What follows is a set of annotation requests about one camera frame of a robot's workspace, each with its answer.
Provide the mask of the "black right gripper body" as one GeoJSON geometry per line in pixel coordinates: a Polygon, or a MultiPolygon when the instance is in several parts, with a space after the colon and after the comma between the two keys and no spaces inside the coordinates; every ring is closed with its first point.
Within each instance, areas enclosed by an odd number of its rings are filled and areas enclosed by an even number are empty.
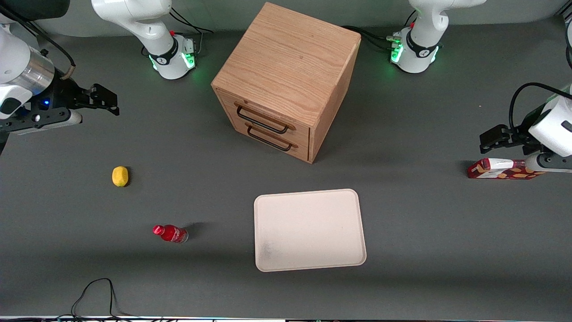
{"type": "Polygon", "coordinates": [[[93,108],[87,89],[80,87],[74,80],[53,80],[42,93],[42,109],[60,107],[93,108]]]}

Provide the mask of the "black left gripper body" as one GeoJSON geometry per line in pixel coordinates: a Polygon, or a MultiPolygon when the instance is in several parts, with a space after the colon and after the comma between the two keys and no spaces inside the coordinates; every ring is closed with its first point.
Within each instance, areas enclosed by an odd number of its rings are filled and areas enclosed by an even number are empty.
{"type": "Polygon", "coordinates": [[[513,107],[509,108],[509,129],[511,132],[509,147],[521,145],[524,155],[542,152],[542,144],[531,135],[530,129],[541,118],[543,109],[543,106],[538,106],[524,117],[519,126],[515,126],[513,122],[513,107]]]}

